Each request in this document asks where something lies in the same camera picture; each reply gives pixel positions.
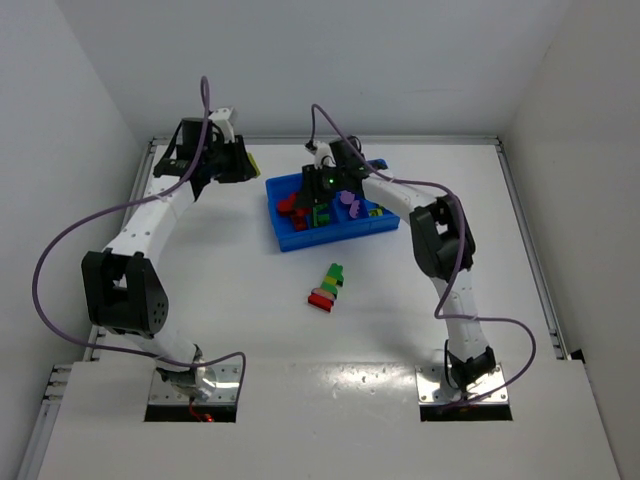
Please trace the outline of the green lego plate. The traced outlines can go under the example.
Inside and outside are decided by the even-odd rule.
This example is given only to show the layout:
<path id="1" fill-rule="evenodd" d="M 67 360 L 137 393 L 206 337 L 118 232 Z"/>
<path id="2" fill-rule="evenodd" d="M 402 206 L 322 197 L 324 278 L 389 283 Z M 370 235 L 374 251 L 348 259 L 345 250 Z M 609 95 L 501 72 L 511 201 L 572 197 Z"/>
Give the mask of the green lego plate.
<path id="1" fill-rule="evenodd" d="M 312 227 L 321 228 L 328 226 L 331 222 L 329 204 L 321 203 L 312 208 Z"/>

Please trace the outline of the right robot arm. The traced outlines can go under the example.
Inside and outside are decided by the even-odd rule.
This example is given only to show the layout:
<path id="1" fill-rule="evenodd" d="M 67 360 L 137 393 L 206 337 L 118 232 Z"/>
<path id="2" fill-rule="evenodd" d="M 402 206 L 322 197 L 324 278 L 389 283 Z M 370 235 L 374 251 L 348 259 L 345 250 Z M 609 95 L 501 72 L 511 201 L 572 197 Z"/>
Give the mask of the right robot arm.
<path id="1" fill-rule="evenodd" d="M 311 208 L 347 191 L 398 216 L 410 228 L 414 259 L 439 296 L 434 316 L 447 328 L 445 378 L 462 394 L 496 367 L 480 326 L 472 292 L 475 243 L 457 197 L 435 196 L 400 180 L 378 161 L 366 162 L 359 141 L 349 136 L 330 143 L 309 140 L 313 162 L 302 168 L 295 206 Z"/>

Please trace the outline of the round red lego brick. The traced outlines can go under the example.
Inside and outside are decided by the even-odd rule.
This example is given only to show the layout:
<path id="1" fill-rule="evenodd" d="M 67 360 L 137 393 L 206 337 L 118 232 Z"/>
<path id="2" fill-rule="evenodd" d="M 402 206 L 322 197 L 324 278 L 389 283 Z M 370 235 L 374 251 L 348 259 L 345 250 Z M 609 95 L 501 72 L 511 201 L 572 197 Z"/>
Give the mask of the round red lego brick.
<path id="1" fill-rule="evenodd" d="M 280 200 L 276 205 L 277 213 L 282 217 L 289 217 L 296 214 L 295 208 L 296 195 L 291 194 L 289 197 Z"/>

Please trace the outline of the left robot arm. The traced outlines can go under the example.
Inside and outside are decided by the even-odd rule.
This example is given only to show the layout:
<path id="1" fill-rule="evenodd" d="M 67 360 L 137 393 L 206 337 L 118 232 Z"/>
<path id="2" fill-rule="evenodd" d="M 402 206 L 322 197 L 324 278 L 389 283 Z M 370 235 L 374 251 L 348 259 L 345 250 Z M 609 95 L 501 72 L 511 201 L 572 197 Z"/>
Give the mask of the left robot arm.
<path id="1" fill-rule="evenodd" d="M 146 203 L 99 252 L 88 252 L 81 271 L 90 321 L 128 338 L 156 362 L 161 379 L 190 397 L 213 385 L 202 351 L 169 321 L 169 299 L 156 272 L 179 218 L 211 181 L 239 183 L 259 176 L 235 111 L 222 107 L 208 119 L 184 118 L 155 165 Z"/>

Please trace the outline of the lime long lego brick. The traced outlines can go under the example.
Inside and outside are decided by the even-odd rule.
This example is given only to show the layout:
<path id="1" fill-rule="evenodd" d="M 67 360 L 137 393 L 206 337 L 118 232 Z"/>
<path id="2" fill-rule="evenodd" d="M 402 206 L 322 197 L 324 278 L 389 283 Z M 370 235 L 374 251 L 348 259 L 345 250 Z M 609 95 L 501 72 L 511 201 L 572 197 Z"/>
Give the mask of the lime long lego brick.
<path id="1" fill-rule="evenodd" d="M 249 163 L 250 163 L 251 168 L 252 168 L 252 177 L 253 178 L 258 178 L 261 175 L 261 172 L 260 172 L 260 169 L 259 169 L 259 167 L 258 167 L 253 155 L 251 153 L 248 153 L 247 157 L 248 157 Z"/>

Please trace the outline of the green red lego stack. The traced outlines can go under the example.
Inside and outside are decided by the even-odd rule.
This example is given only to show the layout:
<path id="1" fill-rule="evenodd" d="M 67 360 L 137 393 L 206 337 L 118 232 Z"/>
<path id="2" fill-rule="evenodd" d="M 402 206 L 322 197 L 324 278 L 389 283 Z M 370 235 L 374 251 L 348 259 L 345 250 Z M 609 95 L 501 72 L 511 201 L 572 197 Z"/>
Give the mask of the green red lego stack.
<path id="1" fill-rule="evenodd" d="M 320 286 L 311 290 L 307 297 L 307 303 L 330 313 L 338 298 L 339 289 L 344 286 L 343 272 L 344 269 L 342 265 L 332 263 Z"/>

